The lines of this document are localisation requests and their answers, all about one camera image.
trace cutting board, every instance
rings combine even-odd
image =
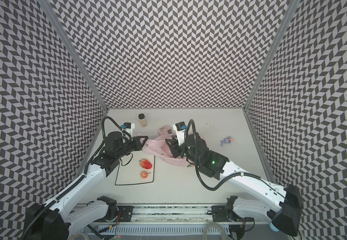
[[[135,185],[153,182],[153,175],[155,172],[155,156],[145,154],[143,151],[133,151],[132,154],[122,157],[117,170],[115,185]],[[142,168],[140,166],[140,161],[142,159],[147,159],[152,164],[152,168]],[[140,176],[142,171],[150,172],[150,174],[148,174],[146,178],[142,178]]]

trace chevron pattern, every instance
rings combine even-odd
[[[249,108],[307,239],[347,240],[347,0],[304,0]]]
[[[65,187],[104,110],[35,0],[0,0],[0,240]]]
[[[242,107],[288,1],[51,5],[109,107]]]

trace light blue object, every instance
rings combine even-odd
[[[272,224],[272,223],[269,223],[269,228],[274,231],[274,232],[278,232],[279,230]]]

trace red fruit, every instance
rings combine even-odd
[[[142,178],[146,178],[148,176],[148,174],[150,174],[150,172],[142,171],[142,174],[140,174],[140,176]]]
[[[147,159],[143,159],[140,161],[140,166],[142,168],[145,168],[145,169],[150,169],[152,168],[152,164],[147,160]]]

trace red wire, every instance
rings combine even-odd
[[[119,223],[119,218],[120,218],[120,215],[122,213],[120,212],[119,215],[117,216],[117,221],[116,221],[116,228],[115,228],[115,235],[116,235],[116,231],[117,231],[117,224]]]

